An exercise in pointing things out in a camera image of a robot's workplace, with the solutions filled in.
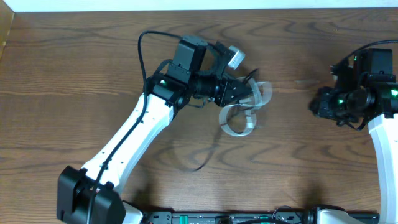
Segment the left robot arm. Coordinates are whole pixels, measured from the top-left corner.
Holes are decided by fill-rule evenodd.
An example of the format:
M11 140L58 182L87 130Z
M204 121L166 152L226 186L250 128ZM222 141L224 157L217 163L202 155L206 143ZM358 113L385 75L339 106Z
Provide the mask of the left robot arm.
M111 140L81 169L66 167L58 178L57 218L64 223L140 223L143 213L121 199L125 184L156 136L192 98L224 107L251 94L226 73L245 55L235 46L179 37L175 55L144 76L133 112Z

